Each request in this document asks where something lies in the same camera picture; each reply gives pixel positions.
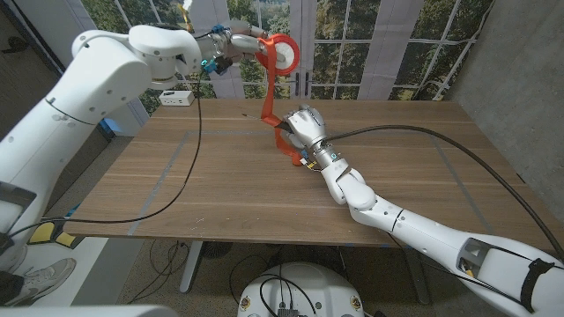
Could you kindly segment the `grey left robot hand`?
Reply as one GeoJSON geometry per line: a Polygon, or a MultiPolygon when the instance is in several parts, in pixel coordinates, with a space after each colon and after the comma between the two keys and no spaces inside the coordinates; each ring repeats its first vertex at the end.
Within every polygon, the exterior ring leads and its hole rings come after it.
{"type": "Polygon", "coordinates": [[[215,25],[211,31],[195,37],[205,65],[215,66],[220,73],[241,59],[252,59],[256,53],[266,55],[261,40],[267,40],[271,33],[249,22],[232,19],[215,25]]]}

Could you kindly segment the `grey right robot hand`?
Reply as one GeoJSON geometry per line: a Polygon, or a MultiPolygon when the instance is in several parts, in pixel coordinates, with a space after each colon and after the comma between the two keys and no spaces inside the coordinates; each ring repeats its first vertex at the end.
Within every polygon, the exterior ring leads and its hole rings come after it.
{"type": "Polygon", "coordinates": [[[325,120],[314,107],[301,104],[297,110],[284,116],[284,122],[289,125],[295,143],[300,144],[321,169],[341,159],[328,141],[325,120]]]}

